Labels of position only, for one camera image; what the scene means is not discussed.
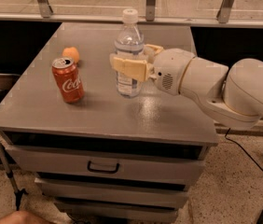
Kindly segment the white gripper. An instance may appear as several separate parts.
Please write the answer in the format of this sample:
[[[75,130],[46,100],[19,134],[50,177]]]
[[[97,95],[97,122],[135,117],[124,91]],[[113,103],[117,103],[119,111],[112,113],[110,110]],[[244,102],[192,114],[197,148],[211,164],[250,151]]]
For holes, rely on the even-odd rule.
[[[153,82],[160,91],[178,95],[181,78],[195,54],[183,49],[163,50],[162,46],[145,44],[144,55],[147,58],[132,59],[111,53],[109,60],[115,71],[140,82],[147,81],[154,72]]]

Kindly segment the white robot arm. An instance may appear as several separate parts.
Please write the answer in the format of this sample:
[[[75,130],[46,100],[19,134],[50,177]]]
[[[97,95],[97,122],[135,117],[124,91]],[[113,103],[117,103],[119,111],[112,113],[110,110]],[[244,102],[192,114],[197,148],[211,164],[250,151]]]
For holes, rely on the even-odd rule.
[[[242,59],[231,67],[183,49],[146,45],[139,55],[116,52],[111,67],[161,91],[191,99],[211,119],[247,130],[263,119],[263,62]]]

